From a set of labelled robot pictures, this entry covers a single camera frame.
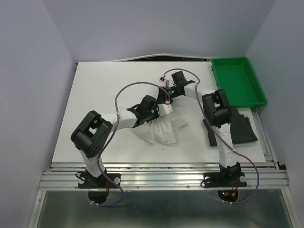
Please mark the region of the white skirt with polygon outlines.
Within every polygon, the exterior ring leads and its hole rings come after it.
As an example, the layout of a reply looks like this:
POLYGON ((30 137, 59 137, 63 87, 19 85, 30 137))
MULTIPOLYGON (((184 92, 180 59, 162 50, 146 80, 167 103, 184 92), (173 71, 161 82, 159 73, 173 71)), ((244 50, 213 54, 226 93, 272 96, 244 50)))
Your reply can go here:
POLYGON ((132 132, 148 143, 162 145, 190 140, 201 132, 202 115, 198 102, 193 98, 177 98, 173 112, 134 128, 132 132))

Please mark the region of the dark grey dotted skirt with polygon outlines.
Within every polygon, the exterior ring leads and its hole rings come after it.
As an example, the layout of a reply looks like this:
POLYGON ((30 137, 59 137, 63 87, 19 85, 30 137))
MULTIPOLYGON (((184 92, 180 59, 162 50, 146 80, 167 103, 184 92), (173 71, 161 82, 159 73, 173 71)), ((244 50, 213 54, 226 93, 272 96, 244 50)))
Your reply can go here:
POLYGON ((243 144, 246 143, 246 133, 245 133, 245 116, 240 114, 236 107, 232 107, 232 117, 230 124, 230 133, 233 144, 243 144))

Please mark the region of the floral pastel skirt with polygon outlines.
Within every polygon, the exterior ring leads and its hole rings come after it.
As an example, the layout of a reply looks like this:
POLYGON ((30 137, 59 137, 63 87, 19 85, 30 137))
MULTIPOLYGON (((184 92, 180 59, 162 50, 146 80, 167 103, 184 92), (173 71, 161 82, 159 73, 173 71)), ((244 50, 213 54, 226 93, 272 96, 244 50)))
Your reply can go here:
POLYGON ((246 143, 254 143, 258 141, 257 136, 255 135, 251 122, 250 122, 250 118, 249 117, 245 117, 245 123, 246 123, 246 127, 245 127, 245 133, 246 133, 246 143))

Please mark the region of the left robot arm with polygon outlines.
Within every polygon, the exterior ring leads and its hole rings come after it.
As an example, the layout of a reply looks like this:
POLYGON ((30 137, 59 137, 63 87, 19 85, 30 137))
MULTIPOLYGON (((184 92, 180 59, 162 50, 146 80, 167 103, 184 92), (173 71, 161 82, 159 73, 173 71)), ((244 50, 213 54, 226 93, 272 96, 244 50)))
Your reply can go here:
POLYGON ((106 168, 101 154, 109 144, 109 135, 120 129, 136 128, 159 116, 158 100, 150 95, 146 95, 139 104, 118 114, 88 112, 73 131, 71 141, 83 157, 91 184, 95 187, 105 184, 106 168))

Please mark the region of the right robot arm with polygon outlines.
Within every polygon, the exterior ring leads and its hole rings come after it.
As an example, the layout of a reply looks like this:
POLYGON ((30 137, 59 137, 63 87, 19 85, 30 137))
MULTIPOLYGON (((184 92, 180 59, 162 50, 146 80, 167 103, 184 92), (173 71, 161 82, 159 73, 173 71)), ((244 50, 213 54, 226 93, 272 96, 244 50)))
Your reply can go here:
POLYGON ((174 98, 186 96, 196 99, 209 129, 215 134, 219 153, 220 171, 209 175, 210 181, 220 181, 223 185, 230 185, 239 180, 241 167, 236 157, 230 133, 232 111, 224 90, 210 90, 200 86, 197 82, 187 80, 184 70, 176 69, 171 75, 173 86, 167 85, 165 76, 160 78, 163 86, 158 92, 158 103, 171 103, 174 98))

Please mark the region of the green plastic basket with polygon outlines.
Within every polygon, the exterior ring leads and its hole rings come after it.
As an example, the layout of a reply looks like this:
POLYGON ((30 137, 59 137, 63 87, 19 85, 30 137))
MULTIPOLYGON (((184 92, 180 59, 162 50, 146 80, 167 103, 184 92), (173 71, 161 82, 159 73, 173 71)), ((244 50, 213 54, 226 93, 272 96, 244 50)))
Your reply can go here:
POLYGON ((261 84, 247 57, 211 59, 218 89, 225 91, 231 106, 257 108, 267 104, 261 84))

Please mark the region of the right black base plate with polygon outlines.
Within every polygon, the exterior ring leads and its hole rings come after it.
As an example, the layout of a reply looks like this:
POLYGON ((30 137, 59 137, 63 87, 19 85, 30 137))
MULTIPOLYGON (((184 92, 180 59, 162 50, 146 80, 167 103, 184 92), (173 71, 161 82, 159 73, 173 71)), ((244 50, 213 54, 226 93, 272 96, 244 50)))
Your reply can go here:
POLYGON ((203 188, 246 187, 247 182, 243 172, 236 176, 226 176, 220 172, 207 172, 203 174, 200 185, 203 188))

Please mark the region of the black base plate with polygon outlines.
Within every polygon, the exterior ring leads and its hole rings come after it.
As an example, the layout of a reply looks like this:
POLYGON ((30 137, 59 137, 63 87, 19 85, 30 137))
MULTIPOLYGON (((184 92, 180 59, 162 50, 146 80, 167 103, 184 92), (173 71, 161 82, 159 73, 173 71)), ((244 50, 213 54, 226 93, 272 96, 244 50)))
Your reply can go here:
POLYGON ((118 187, 111 183, 104 175, 98 178, 93 177, 87 171, 79 171, 75 174, 78 178, 79 189, 117 189, 118 187))
POLYGON ((207 172, 203 174, 200 185, 203 188, 246 187, 247 182, 243 172, 236 176, 226 176, 220 172, 207 172))

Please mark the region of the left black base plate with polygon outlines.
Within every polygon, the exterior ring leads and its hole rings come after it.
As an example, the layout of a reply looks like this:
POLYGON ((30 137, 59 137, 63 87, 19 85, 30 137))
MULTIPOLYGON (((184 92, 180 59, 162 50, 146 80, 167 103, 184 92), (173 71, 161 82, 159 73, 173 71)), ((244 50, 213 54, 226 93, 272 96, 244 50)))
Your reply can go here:
POLYGON ((78 178, 79 189, 117 189, 118 187, 111 183, 104 175, 98 178, 93 177, 87 171, 79 171, 75 174, 78 178))

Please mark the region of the aluminium rail frame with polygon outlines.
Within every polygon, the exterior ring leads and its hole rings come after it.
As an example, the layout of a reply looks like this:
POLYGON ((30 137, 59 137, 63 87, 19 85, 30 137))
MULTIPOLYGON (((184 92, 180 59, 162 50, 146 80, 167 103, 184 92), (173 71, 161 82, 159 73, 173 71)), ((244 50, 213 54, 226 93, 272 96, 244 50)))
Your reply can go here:
MULTIPOLYGON (((242 164, 246 175, 248 189, 255 186, 250 183, 259 172, 258 189, 279 189, 286 206, 287 215, 292 227, 301 227, 301 222, 296 214, 295 204, 290 191, 290 180, 287 170, 279 167, 276 156, 272 151, 270 141, 261 123, 259 112, 252 109, 252 116, 256 125, 257 134, 264 151, 266 162, 256 163, 254 169, 248 162, 242 164)), ((135 190, 203 190, 198 186, 202 181, 203 173, 218 170, 215 163, 107 163, 109 172, 120 173, 123 181, 122 188, 125 192, 135 190)), ((41 175, 34 208, 30 217, 29 227, 37 228, 42 218, 43 204, 46 201, 47 191, 77 191, 76 177, 78 171, 84 171, 85 165, 81 162, 54 162, 50 168, 41 175)))

